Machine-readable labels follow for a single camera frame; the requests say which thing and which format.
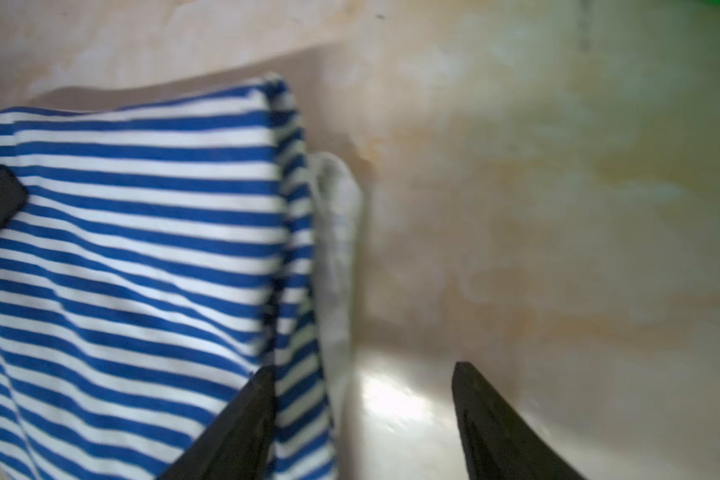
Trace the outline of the striped tank top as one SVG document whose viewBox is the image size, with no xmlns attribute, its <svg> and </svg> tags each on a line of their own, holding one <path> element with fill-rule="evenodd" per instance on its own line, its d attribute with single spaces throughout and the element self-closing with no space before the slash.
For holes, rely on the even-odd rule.
<svg viewBox="0 0 720 480">
<path fill-rule="evenodd" d="M 0 111 L 0 470 L 154 479 L 261 368 L 268 479 L 334 479 L 316 205 L 276 75 L 99 112 Z"/>
</svg>

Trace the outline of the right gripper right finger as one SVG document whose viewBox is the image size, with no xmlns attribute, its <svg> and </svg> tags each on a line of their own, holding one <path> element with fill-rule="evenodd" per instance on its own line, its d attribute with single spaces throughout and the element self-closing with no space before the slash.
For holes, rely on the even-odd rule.
<svg viewBox="0 0 720 480">
<path fill-rule="evenodd" d="M 472 363 L 455 364 L 451 389 L 471 479 L 583 479 Z"/>
</svg>

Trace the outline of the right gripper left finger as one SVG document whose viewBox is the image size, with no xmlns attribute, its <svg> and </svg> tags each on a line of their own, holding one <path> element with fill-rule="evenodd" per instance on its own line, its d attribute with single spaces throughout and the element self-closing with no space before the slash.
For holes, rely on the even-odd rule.
<svg viewBox="0 0 720 480">
<path fill-rule="evenodd" d="M 257 371 L 159 480 L 252 480 L 265 476 L 275 422 L 275 369 Z"/>
</svg>

